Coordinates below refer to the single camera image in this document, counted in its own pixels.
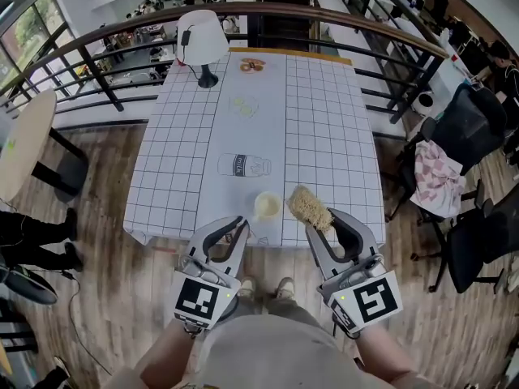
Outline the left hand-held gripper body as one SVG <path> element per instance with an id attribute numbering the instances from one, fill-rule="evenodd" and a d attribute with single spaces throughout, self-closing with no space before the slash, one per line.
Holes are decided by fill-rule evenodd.
<path id="1" fill-rule="evenodd" d="M 191 256 L 174 274 L 174 317 L 203 331 L 228 319 L 238 307 L 241 282 Z"/>

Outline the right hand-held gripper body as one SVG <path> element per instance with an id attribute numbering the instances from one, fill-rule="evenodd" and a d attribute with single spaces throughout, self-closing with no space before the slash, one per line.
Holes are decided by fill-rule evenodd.
<path id="1" fill-rule="evenodd" d="M 394 271 L 387 271 L 381 254 L 374 254 L 318 287 L 332 311 L 332 321 L 346 335 L 402 311 L 401 294 Z"/>

